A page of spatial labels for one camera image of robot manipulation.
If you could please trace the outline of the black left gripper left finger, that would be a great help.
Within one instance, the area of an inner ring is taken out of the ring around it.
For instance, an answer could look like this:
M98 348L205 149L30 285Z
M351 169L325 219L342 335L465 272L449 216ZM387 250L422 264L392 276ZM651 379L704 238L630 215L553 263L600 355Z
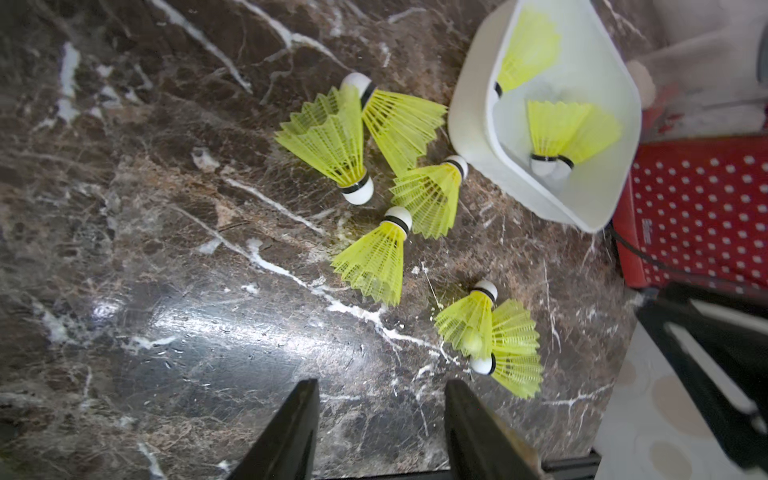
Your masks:
M228 479L310 479L319 403L318 380L299 381Z

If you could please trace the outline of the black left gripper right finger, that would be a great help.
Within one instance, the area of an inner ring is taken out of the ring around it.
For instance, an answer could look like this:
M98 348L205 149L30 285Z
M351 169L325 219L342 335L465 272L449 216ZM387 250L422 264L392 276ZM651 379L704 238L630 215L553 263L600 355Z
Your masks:
M452 479L539 479L462 380L445 386L444 429Z

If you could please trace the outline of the green shuttlecock lone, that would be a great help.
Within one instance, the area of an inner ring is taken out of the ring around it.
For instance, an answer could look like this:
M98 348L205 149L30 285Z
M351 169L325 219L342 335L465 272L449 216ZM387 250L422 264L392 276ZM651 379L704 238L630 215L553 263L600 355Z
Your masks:
M500 99L558 61L562 36L555 22L545 13L525 6L512 31L494 91Z

